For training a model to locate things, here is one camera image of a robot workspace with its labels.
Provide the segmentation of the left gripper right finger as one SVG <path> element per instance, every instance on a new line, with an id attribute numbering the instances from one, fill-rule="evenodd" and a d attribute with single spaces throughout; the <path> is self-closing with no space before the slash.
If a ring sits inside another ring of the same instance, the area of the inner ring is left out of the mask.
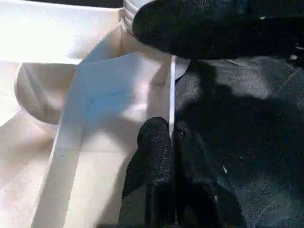
<path id="1" fill-rule="evenodd" d="M 199 132 L 185 122 L 174 129 L 176 213 L 182 228 L 245 228 L 227 174 Z"/>

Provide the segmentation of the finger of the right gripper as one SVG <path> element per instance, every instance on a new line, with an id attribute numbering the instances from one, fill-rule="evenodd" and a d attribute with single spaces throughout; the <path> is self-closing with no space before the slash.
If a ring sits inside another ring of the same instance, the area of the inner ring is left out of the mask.
<path id="1" fill-rule="evenodd" d="M 138 41 L 187 59 L 304 53 L 301 0 L 154 0 L 133 19 Z"/>

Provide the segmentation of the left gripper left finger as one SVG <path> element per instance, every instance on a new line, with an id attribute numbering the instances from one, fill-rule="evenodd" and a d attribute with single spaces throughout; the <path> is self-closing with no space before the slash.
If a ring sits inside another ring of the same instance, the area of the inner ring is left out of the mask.
<path id="1" fill-rule="evenodd" d="M 175 223 L 174 153 L 168 123 L 148 119 L 137 136 L 123 185 L 118 225 L 165 228 Z"/>

